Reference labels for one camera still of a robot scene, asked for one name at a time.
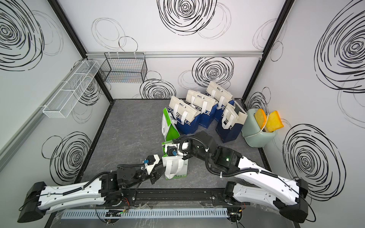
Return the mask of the green white bag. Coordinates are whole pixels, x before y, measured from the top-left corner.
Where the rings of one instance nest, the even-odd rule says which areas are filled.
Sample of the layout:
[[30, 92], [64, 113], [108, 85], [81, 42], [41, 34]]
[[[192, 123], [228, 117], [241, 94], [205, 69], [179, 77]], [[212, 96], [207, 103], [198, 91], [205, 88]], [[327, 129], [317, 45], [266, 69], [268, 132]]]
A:
[[[168, 143], [174, 143], [172, 140], [162, 143], [162, 150], [164, 145]], [[176, 178], [182, 178], [187, 176], [188, 160], [183, 160], [183, 156], [167, 156], [163, 152], [162, 162], [165, 167], [165, 179], [171, 180]]]
[[170, 141], [180, 137], [176, 124], [177, 121], [174, 120], [172, 114], [168, 112], [167, 108], [164, 108], [162, 115], [162, 134], [165, 141]]

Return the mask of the blue beige bag first row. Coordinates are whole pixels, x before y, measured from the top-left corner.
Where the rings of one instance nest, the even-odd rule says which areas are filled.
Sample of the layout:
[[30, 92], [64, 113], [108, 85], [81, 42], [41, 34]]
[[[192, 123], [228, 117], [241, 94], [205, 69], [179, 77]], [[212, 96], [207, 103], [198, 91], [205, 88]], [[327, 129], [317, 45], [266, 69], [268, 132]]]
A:
[[167, 112], [181, 134], [193, 134], [198, 129], [201, 112], [183, 100], [171, 96]]

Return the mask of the blue beige takeout bag front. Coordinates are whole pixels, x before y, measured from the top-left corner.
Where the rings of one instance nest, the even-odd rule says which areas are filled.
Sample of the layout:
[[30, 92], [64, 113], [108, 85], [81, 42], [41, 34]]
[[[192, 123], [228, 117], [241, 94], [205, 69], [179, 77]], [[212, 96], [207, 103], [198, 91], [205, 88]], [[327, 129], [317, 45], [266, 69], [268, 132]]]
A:
[[237, 139], [248, 114], [236, 101], [227, 104], [220, 121], [217, 123], [216, 132], [223, 143]]

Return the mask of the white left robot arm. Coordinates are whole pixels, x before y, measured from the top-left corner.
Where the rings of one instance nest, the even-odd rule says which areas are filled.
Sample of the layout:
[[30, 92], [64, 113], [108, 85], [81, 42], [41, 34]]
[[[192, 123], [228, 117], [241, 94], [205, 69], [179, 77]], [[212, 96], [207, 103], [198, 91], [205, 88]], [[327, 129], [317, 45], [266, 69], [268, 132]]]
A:
[[91, 180], [77, 184], [47, 186], [43, 181], [36, 182], [28, 190], [24, 203], [19, 208], [17, 222], [37, 221], [46, 214], [78, 206], [129, 206], [131, 200], [124, 191], [144, 181], [154, 184], [164, 171], [160, 161], [144, 168], [119, 166], [115, 171], [101, 172]]

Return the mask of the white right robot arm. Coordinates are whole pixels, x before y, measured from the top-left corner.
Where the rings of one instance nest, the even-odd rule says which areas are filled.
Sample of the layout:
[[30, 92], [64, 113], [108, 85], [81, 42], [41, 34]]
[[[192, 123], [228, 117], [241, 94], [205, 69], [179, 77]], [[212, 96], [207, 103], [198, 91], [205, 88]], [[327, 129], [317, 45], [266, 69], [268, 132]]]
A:
[[251, 161], [241, 153], [219, 146], [215, 139], [201, 131], [194, 135], [182, 135], [173, 142], [178, 153], [187, 160], [196, 157], [204, 161], [206, 170], [220, 178], [235, 177], [251, 186], [229, 181], [224, 198], [228, 203], [255, 203], [270, 207], [293, 222], [304, 223], [309, 215], [306, 201], [309, 184], [300, 178], [286, 179]]

